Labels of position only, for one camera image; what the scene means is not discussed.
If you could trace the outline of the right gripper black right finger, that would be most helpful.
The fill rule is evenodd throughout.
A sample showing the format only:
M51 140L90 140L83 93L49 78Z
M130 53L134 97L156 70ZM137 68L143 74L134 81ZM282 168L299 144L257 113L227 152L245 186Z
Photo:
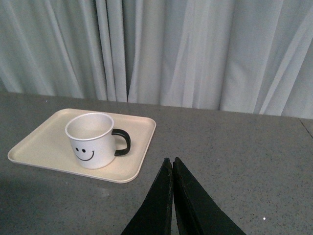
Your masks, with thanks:
M175 158L174 204L181 235L243 235L214 202L182 160Z

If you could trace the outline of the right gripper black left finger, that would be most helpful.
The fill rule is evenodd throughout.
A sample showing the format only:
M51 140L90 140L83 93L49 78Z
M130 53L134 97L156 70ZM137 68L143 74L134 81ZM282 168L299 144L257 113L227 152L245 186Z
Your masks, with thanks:
M165 158L142 205L123 235L169 235L172 225L173 168Z

